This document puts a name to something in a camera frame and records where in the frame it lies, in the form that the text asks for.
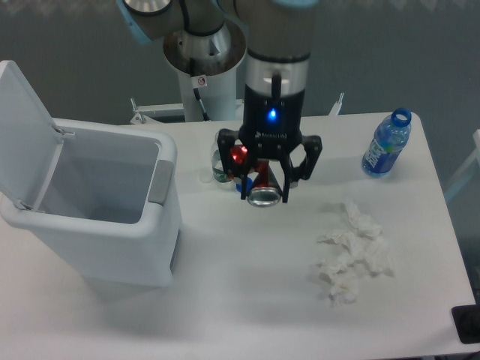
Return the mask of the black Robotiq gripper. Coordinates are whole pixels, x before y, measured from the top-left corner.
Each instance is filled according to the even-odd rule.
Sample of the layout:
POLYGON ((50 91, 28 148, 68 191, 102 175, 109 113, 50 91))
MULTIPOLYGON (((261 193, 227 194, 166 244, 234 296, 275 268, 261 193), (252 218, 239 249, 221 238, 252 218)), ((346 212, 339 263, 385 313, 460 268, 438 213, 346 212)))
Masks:
POLYGON ((274 99, 246 86, 243 124, 239 131, 220 129, 217 146, 223 171, 241 182, 241 199, 246 200, 253 187, 248 176, 257 172, 259 159, 276 160, 283 171, 282 202, 287 203, 290 188, 308 180, 323 150, 318 135, 301 135, 300 120, 305 93, 274 99), (294 166, 291 153, 301 145, 304 158, 294 166))

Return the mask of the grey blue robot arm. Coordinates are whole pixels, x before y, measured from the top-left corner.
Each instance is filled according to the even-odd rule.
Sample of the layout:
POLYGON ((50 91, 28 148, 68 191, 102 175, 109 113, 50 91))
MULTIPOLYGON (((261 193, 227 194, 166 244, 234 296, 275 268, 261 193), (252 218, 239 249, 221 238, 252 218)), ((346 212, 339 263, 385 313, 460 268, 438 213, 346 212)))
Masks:
POLYGON ((234 119, 236 70, 246 65, 238 130, 216 136, 215 169, 263 207, 286 203, 311 177, 322 141, 300 131, 317 1, 119 1, 141 43, 162 40, 188 122, 234 119))

